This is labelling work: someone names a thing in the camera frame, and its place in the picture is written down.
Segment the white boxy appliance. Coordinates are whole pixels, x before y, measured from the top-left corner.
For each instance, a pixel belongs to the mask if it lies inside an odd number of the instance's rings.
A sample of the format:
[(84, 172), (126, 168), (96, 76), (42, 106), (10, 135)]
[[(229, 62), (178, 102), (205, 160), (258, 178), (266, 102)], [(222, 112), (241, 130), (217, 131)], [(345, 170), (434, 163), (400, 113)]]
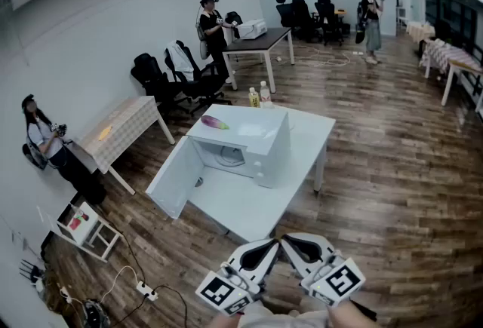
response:
[(267, 32), (264, 19), (249, 20), (237, 25), (239, 38), (242, 40), (254, 40)]

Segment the pink checkered cloth table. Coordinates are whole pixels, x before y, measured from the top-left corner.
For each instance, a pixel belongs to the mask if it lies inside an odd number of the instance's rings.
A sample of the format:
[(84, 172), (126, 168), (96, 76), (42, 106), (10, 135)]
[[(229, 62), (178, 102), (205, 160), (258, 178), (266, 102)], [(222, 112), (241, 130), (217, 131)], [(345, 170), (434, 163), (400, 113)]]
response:
[(467, 69), (473, 74), (482, 74), (483, 68), (476, 60), (461, 48), (454, 47), (441, 39), (425, 39), (426, 46), (420, 61), (420, 66), (425, 68), (425, 78), (429, 77), (431, 66), (445, 71), (446, 68), (455, 63), (456, 66)]

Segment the red and green item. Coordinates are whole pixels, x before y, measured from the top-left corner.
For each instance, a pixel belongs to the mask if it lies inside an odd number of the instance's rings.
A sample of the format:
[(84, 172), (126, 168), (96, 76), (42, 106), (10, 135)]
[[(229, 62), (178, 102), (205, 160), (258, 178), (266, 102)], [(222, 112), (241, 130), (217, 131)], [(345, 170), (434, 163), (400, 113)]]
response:
[(71, 219), (69, 224), (69, 228), (72, 231), (77, 230), (83, 223), (86, 223), (89, 220), (89, 215), (83, 212), (82, 210), (77, 210)]

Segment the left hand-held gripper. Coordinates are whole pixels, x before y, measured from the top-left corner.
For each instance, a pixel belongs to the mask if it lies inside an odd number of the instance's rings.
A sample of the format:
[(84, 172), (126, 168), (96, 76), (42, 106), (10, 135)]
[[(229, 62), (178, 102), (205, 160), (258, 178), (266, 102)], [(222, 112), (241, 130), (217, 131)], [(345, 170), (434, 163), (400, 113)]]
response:
[(272, 270), (279, 249), (276, 239), (241, 245), (218, 271), (207, 274), (195, 294), (226, 316), (243, 312), (262, 293), (264, 278)]

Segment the person's white clothing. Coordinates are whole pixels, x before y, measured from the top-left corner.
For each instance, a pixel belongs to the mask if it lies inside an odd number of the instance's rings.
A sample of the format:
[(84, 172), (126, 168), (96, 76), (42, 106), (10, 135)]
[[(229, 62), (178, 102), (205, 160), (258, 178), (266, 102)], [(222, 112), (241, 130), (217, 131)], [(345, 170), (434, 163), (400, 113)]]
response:
[(327, 328), (328, 313), (310, 311), (297, 316), (273, 314), (266, 309), (246, 311), (237, 328)]

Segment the dark top table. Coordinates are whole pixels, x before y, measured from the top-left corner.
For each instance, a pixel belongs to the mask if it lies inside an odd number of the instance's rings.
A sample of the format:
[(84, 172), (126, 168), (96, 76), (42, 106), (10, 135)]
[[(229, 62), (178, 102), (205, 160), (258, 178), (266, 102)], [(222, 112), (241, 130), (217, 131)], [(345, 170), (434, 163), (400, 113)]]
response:
[(266, 64), (266, 71), (269, 78), (269, 89), (271, 93), (276, 92), (275, 79), (272, 70), (272, 61), (270, 51), (280, 43), (284, 38), (288, 40), (290, 64), (295, 64), (294, 46), (291, 36), (290, 28), (268, 28), (267, 32), (254, 40), (239, 40), (234, 41), (223, 49), (222, 55), (226, 64), (227, 71), (231, 80), (233, 90), (238, 90), (231, 64), (229, 62), (229, 55), (231, 54), (259, 54)]

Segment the person's right forearm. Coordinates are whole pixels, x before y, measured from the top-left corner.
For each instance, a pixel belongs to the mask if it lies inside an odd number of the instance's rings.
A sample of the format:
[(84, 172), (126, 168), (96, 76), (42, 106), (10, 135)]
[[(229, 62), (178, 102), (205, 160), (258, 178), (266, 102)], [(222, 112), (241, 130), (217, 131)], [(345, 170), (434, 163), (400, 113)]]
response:
[(334, 328), (359, 328), (359, 310), (351, 302), (329, 307), (328, 314)]

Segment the black antenna router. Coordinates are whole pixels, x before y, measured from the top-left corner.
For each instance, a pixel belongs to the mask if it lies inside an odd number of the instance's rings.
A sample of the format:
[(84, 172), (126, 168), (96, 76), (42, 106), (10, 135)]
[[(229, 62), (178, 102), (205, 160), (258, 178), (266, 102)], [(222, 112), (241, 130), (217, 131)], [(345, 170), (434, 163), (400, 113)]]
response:
[(19, 271), (32, 285), (44, 283), (45, 271), (25, 259), (20, 260)]

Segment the purple eggplant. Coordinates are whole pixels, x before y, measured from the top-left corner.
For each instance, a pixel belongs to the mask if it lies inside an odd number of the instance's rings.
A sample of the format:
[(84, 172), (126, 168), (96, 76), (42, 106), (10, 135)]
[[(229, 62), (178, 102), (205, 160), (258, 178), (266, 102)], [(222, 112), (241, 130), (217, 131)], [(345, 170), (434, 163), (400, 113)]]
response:
[(201, 122), (209, 127), (219, 129), (219, 130), (228, 130), (229, 126), (221, 121), (220, 119), (217, 119), (213, 116), (210, 115), (203, 115), (201, 116)]

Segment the small white stool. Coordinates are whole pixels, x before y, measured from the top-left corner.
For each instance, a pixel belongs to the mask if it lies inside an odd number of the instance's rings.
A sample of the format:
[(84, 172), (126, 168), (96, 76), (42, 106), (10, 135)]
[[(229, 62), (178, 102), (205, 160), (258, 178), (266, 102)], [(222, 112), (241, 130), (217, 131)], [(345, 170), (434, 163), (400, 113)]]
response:
[[(121, 237), (121, 233), (109, 225), (87, 202), (80, 206), (70, 204), (69, 207), (72, 211), (70, 220), (66, 224), (56, 221), (52, 232), (95, 259), (107, 262), (108, 255)], [(72, 231), (69, 224), (77, 210), (88, 214), (89, 220)]]

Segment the white frame table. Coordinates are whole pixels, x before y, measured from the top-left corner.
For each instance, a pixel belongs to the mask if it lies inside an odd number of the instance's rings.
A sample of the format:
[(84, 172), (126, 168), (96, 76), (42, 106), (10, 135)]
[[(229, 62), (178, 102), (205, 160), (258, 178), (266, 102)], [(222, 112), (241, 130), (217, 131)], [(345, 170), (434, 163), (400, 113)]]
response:
[[(467, 66), (464, 63), (458, 62), (456, 60), (449, 60), (449, 71), (447, 76), (447, 81), (445, 84), (445, 90), (443, 93), (443, 97), (441, 99), (441, 105), (445, 106), (448, 100), (448, 95), (451, 90), (451, 85), (453, 81), (453, 77), (455, 75), (461, 75), (461, 72), (469, 72), (470, 74), (476, 75), (479, 77), (480, 81), (483, 81), (483, 70), (481, 69), (474, 69), (472, 67)], [(480, 97), (475, 106), (475, 111), (479, 113), (483, 109), (483, 90), (481, 91)]]

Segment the cream cloth table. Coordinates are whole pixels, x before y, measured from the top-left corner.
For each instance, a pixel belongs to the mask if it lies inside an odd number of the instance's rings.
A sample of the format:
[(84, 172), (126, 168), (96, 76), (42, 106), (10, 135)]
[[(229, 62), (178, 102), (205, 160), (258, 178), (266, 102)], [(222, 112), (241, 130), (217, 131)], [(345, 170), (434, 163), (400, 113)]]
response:
[(425, 22), (410, 21), (406, 26), (406, 33), (412, 38), (413, 42), (420, 43), (435, 37), (435, 27)]

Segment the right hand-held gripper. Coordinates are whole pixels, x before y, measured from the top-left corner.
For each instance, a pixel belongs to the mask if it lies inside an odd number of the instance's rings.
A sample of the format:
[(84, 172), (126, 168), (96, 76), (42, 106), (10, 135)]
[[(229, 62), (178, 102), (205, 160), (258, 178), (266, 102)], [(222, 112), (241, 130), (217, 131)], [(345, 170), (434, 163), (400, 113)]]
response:
[(301, 287), (328, 307), (337, 307), (365, 283), (354, 260), (344, 258), (338, 250), (333, 253), (333, 245), (321, 235), (285, 234), (281, 247), (299, 276), (304, 277)]

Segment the white jacket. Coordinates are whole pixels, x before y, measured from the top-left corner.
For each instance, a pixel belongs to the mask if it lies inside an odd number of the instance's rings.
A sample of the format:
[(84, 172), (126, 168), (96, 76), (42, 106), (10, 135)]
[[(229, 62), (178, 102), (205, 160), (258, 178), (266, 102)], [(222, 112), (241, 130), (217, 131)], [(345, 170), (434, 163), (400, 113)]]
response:
[(170, 41), (165, 49), (165, 59), (170, 60), (174, 72), (180, 72), (187, 81), (194, 80), (194, 68), (183, 50), (181, 41)]

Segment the white microwave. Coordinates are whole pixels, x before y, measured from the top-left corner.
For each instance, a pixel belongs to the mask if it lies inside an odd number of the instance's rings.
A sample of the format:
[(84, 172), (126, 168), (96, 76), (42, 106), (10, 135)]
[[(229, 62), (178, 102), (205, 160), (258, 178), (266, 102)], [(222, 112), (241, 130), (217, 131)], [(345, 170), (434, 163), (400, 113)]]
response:
[(273, 109), (213, 104), (205, 113), (229, 126), (219, 130), (201, 118), (183, 136), (146, 189), (171, 218), (179, 217), (194, 189), (203, 184), (206, 167), (246, 176), (273, 189), (291, 153), (288, 114)]

